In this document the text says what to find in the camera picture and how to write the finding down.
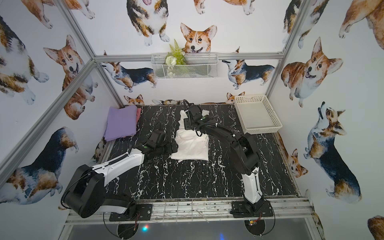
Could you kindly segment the white printed t-shirt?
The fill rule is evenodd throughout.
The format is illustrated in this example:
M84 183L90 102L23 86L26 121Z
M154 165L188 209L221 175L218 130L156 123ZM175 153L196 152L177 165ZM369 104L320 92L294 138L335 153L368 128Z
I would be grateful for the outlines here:
M178 151L171 154L172 160L179 162L184 160L209 160L209 136L203 134L199 137L195 131L186 130L184 119L187 119L184 110L180 110L179 129L176 131L175 141Z

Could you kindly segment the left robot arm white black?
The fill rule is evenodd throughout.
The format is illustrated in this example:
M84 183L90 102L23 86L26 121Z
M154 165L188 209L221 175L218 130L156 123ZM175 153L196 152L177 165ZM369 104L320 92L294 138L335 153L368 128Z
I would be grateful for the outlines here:
M177 142L168 137L161 123L157 122L147 139L130 146L124 154L92 167L78 167L61 198L61 204L75 211L81 218L109 212L133 219L138 216L136 201L132 197L108 195L107 185L155 157L171 155L177 151Z

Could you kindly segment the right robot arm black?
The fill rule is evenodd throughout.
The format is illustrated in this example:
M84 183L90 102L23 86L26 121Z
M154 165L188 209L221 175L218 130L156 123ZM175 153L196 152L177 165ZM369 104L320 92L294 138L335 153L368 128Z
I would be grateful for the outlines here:
M198 137L204 134L214 137L229 146L231 166L242 175L244 184L243 209L234 213L254 216L264 202L259 180L260 154L254 138L250 134L236 133L208 115L204 116L199 105L183 100L183 106L187 115L184 120L186 130L195 131Z

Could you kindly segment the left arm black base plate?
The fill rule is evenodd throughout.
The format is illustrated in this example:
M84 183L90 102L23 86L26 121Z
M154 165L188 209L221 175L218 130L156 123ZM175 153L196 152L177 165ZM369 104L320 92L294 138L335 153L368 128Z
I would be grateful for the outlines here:
M122 213L111 213L109 217L110 222L122 222L122 221L149 221L151 219L153 210L152 204L136 204L127 208Z

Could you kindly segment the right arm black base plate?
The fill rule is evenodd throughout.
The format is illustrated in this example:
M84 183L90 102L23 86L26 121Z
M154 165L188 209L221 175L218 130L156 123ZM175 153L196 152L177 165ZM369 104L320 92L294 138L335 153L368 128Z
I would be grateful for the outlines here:
M234 218L259 218L259 217L273 217L271 203L267 200L260 200L256 204L240 201L231 203L230 214Z

